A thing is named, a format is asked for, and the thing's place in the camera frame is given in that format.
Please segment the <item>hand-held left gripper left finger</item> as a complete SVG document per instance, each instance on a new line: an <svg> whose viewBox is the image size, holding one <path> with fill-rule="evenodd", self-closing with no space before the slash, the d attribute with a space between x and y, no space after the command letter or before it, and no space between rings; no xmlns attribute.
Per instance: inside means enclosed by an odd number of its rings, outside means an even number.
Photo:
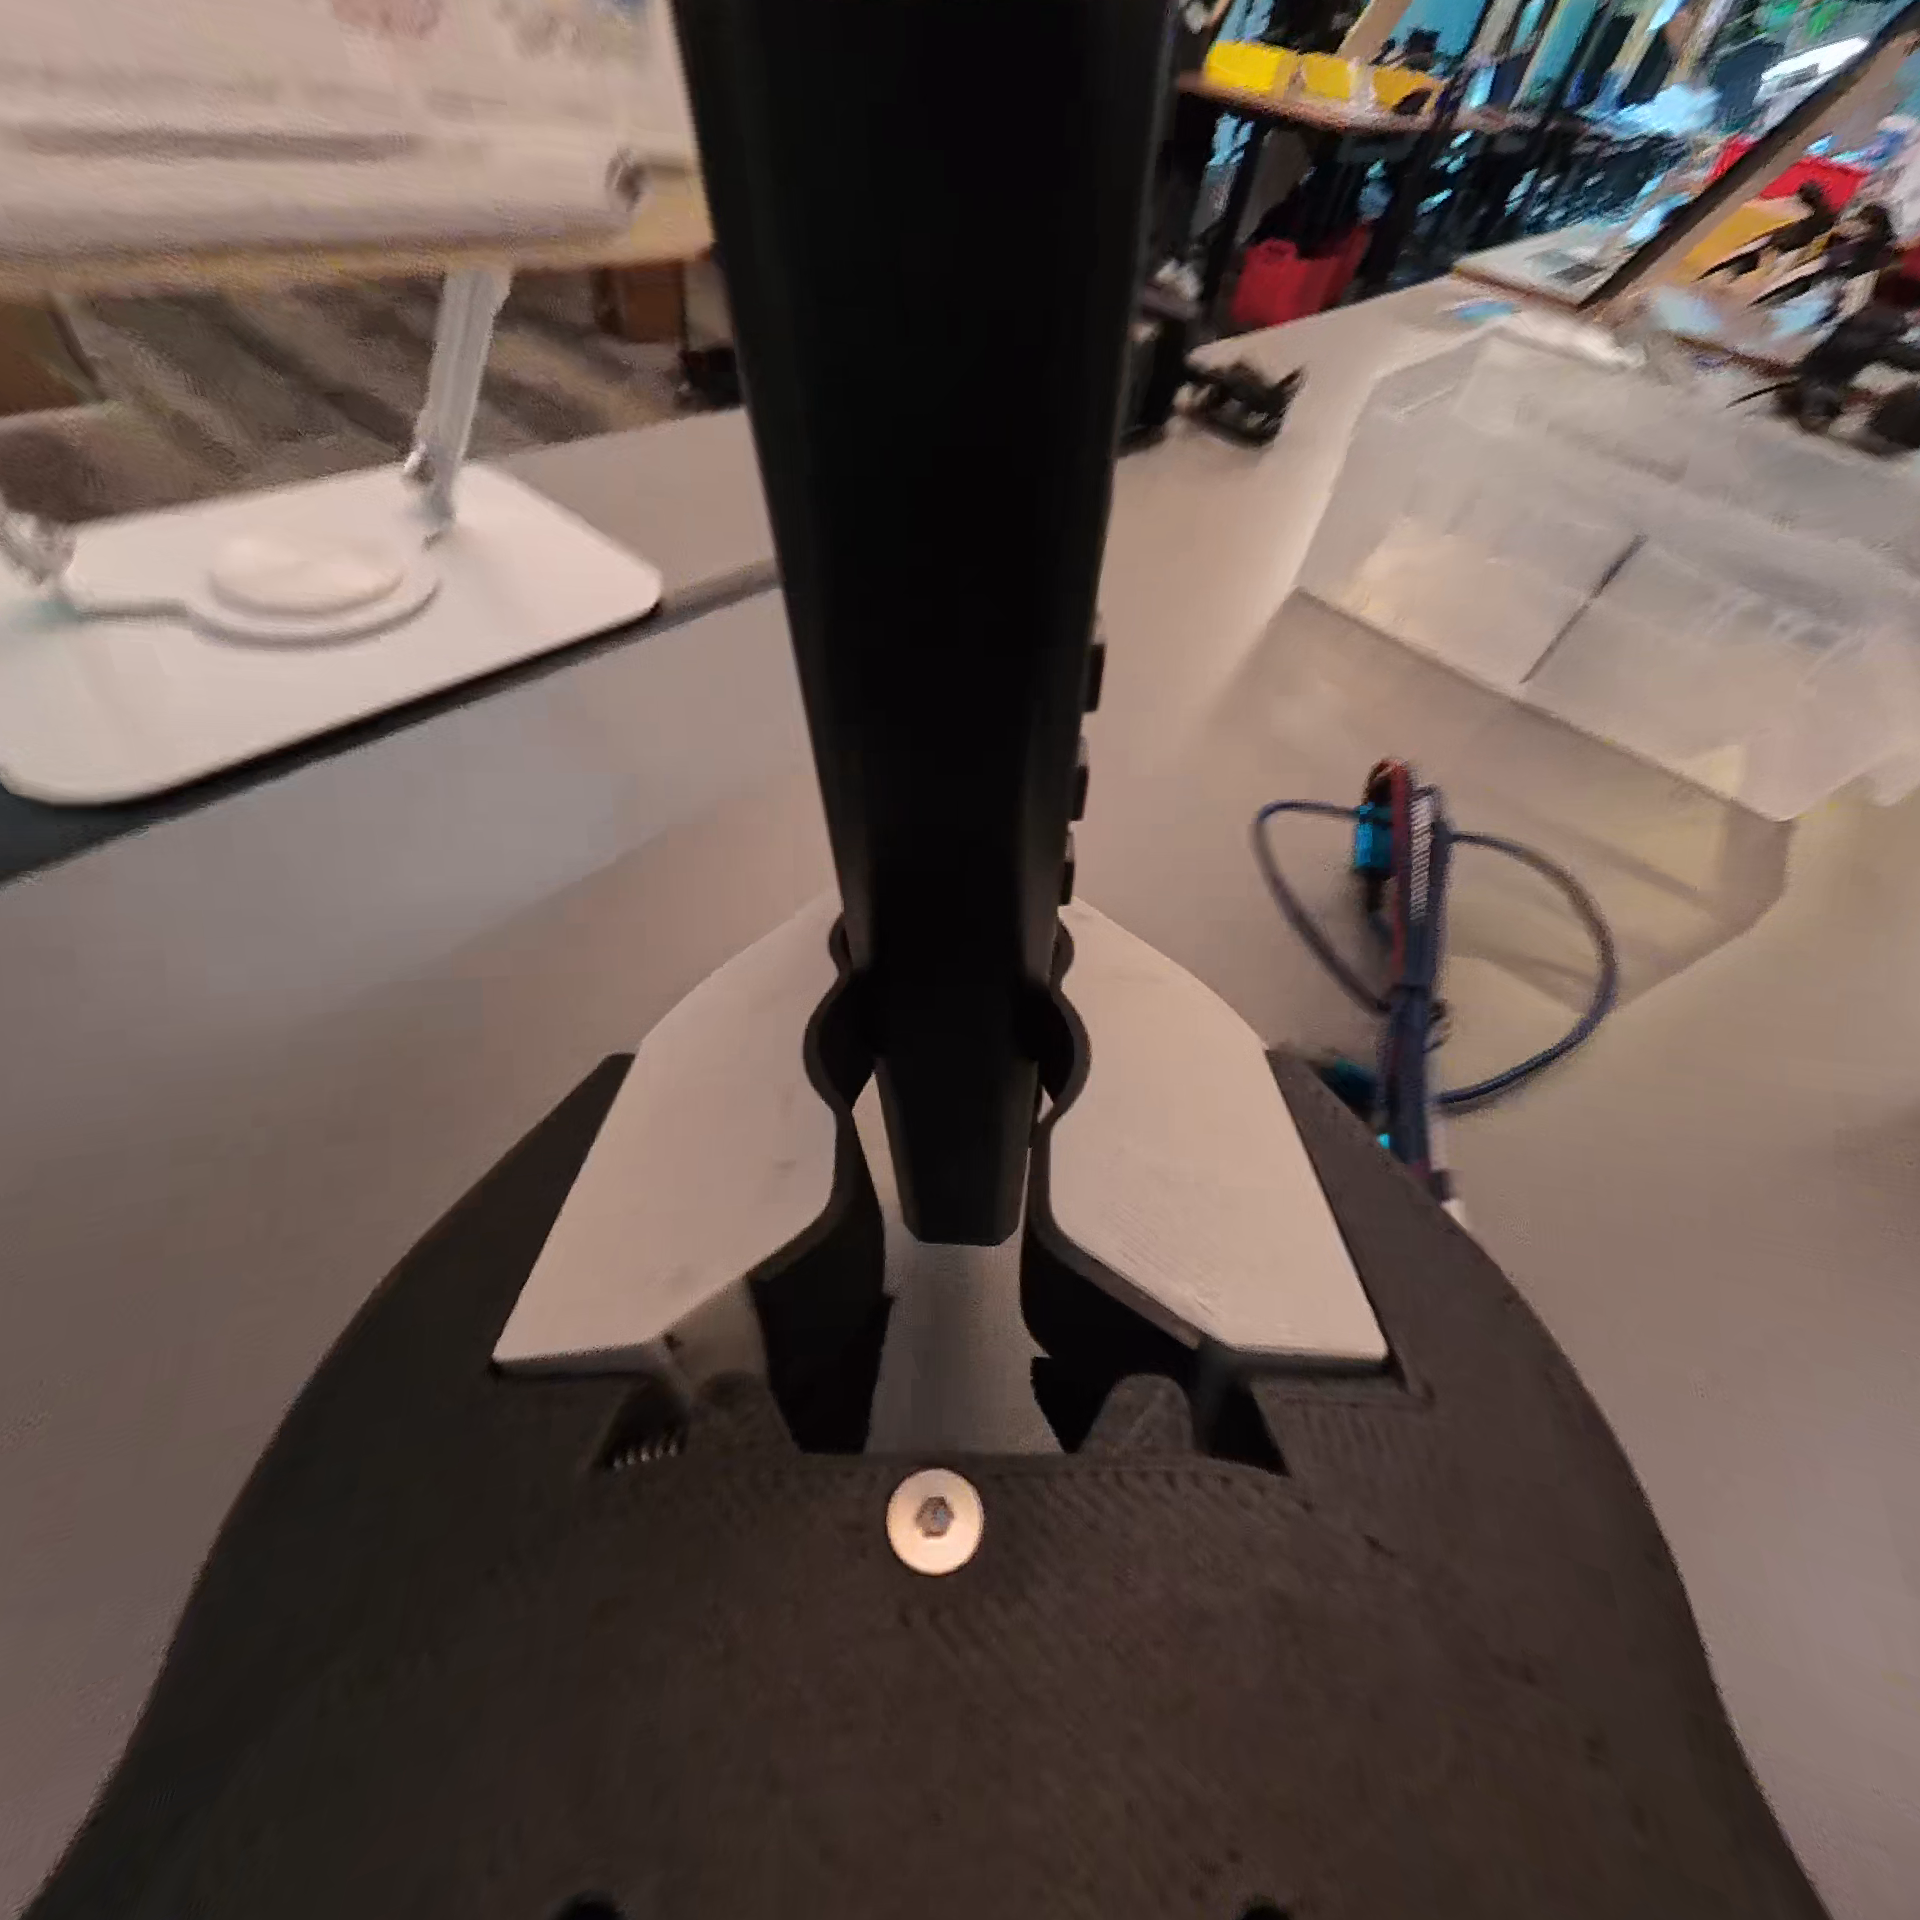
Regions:
<svg viewBox="0 0 1920 1920"><path fill-rule="evenodd" d="M770 1385L802 1448L865 1448L892 1297L855 1120L872 1055L814 896L637 1045L497 1336L519 1379Z"/></svg>

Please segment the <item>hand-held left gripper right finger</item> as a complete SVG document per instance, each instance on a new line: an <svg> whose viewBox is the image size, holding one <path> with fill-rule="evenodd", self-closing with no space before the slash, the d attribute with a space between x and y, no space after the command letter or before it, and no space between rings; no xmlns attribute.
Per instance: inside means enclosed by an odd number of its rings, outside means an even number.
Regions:
<svg viewBox="0 0 1920 1920"><path fill-rule="evenodd" d="M1202 1448L1276 1448L1267 1381L1372 1385L1390 1337L1253 1028L1088 904L1062 908L1024 1199L1037 1408L1085 1448L1167 1381Z"/></svg>

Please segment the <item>black usb hub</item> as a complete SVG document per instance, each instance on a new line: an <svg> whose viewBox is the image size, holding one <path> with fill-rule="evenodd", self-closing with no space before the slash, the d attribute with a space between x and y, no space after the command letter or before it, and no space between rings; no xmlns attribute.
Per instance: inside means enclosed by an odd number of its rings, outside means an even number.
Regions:
<svg viewBox="0 0 1920 1920"><path fill-rule="evenodd" d="M1016 1232L1167 3L677 3L908 1228Z"/></svg>

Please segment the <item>small black device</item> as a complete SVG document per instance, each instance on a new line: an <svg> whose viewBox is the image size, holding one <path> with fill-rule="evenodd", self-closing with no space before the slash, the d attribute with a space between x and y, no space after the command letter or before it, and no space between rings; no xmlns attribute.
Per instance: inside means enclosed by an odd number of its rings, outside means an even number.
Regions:
<svg viewBox="0 0 1920 1920"><path fill-rule="evenodd" d="M1246 361L1207 369L1192 356L1182 369L1182 415L1221 442L1266 451L1280 438L1305 382L1305 369L1266 374Z"/></svg>

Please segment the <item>clear plastic bin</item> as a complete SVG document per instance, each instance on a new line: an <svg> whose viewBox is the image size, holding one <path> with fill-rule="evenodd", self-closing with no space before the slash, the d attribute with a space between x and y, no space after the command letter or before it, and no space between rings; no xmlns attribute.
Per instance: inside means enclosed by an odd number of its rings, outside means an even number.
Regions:
<svg viewBox="0 0 1920 1920"><path fill-rule="evenodd" d="M1918 471L1496 328L1385 373L1296 586L1775 820L1918 793Z"/></svg>

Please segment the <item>red bin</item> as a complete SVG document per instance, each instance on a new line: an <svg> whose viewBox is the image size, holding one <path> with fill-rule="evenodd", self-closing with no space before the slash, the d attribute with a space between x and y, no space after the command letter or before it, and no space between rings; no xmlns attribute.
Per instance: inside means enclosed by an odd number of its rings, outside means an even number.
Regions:
<svg viewBox="0 0 1920 1920"><path fill-rule="evenodd" d="M1253 334L1336 308L1372 243L1372 224L1343 229L1323 250L1299 250L1286 236L1253 242L1238 269L1231 328Z"/></svg>

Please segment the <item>wooden workbench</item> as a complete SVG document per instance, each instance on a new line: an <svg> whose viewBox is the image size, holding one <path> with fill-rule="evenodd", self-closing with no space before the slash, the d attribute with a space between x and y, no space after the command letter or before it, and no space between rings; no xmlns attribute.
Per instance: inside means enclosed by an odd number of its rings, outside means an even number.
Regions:
<svg viewBox="0 0 1920 1920"><path fill-rule="evenodd" d="M1345 279L1358 302L1383 295L1402 257L1407 236L1423 202L1423 181L1455 137L1476 137L1488 147L1501 140L1524 140L1524 161L1536 166L1553 145L1572 145L1579 137L1603 137L1585 115L1561 108L1561 99L1553 99L1547 108L1496 108L1496 107L1455 107L1451 83L1443 87L1437 107L1422 112L1396 112L1383 107L1329 102L1294 92L1259 92L1207 82L1206 73L1178 78L1181 99L1194 99L1194 108L1178 108L1178 147L1202 151L1206 137L1196 134L1196 108L1212 108L1216 120L1234 115L1252 125L1245 158L1238 161L1225 190L1219 224L1212 225L1206 257L1196 266L1196 308L1207 318L1221 318L1231 304L1231 277L1241 255L1238 229L1252 210L1253 168L1263 147L1276 126L1296 132L1309 137L1309 168L1331 166L1338 158L1398 158L1402 181L1372 225L1368 250L1358 257L1358 277Z"/></svg>

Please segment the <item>printed instruction sheet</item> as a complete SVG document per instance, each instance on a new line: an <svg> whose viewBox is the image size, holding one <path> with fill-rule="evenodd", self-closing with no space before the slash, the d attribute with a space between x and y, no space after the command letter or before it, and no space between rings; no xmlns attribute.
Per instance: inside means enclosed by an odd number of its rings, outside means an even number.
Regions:
<svg viewBox="0 0 1920 1920"><path fill-rule="evenodd" d="M618 236L669 3L3 3L3 257Z"/></svg>

